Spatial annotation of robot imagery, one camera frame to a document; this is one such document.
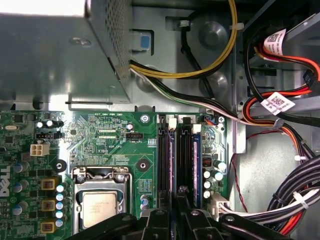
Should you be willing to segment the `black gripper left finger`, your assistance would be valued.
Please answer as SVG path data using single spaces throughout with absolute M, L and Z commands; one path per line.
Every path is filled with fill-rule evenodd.
M 69 240 L 169 240 L 171 238 L 170 193 L 158 193 L 158 208 L 137 219 L 120 213 L 70 236 Z

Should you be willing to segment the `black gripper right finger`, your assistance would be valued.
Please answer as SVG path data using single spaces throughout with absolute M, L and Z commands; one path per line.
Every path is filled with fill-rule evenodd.
M 214 220 L 198 208 L 191 208 L 189 190 L 180 186 L 176 192 L 177 230 L 181 240 L 286 240 L 288 237 L 236 214 Z

